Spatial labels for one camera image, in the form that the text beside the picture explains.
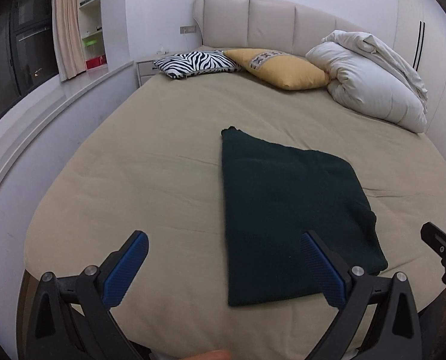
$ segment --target hand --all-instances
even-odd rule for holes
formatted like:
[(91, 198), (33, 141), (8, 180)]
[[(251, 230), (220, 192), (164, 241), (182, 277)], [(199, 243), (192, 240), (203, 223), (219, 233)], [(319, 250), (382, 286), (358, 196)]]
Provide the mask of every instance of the hand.
[(228, 350), (214, 350), (212, 352), (202, 353), (201, 355), (187, 357), (182, 360), (232, 360), (232, 357)]

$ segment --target blue gripper pad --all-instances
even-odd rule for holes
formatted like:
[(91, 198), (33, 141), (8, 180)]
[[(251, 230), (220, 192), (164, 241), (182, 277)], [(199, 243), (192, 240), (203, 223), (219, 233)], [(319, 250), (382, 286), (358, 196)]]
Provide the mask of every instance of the blue gripper pad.
[(108, 275), (101, 301), (108, 307), (118, 306), (148, 254), (148, 236), (141, 232)]
[(345, 283), (308, 233), (301, 238), (301, 251), (328, 304), (342, 309), (346, 304)]

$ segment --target mattress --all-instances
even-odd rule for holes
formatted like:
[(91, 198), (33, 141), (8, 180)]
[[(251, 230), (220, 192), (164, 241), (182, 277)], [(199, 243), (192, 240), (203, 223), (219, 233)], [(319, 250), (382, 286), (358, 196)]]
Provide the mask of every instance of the mattress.
[(439, 258), (419, 237), (427, 221), (446, 228), (446, 163), (428, 138), (345, 109), (325, 89), (283, 92), (248, 73), (159, 74), (133, 93), (42, 199), (27, 270), (79, 274), (144, 230), (148, 257), (112, 309), (130, 340), (180, 358), (223, 348), (236, 360), (306, 356), (336, 315), (321, 294), (227, 305), (220, 132), (229, 126), (348, 161), (377, 216), (382, 275), (404, 271), (419, 310), (443, 290)]

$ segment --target red box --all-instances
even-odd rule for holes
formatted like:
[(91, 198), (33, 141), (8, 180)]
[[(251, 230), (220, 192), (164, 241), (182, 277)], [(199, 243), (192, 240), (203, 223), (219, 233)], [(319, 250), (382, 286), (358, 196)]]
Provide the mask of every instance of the red box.
[(96, 58), (89, 59), (86, 61), (86, 69), (97, 68), (98, 66), (104, 65), (106, 63), (106, 54), (100, 55)]

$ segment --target dark green towel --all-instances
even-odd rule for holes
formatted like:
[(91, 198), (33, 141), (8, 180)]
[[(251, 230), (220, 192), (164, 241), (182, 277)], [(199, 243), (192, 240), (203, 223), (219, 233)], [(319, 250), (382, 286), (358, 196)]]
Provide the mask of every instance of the dark green towel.
[(300, 251), (307, 230), (349, 266), (372, 274), (388, 267), (376, 216), (349, 163), (234, 127), (221, 136), (230, 306), (319, 292)]

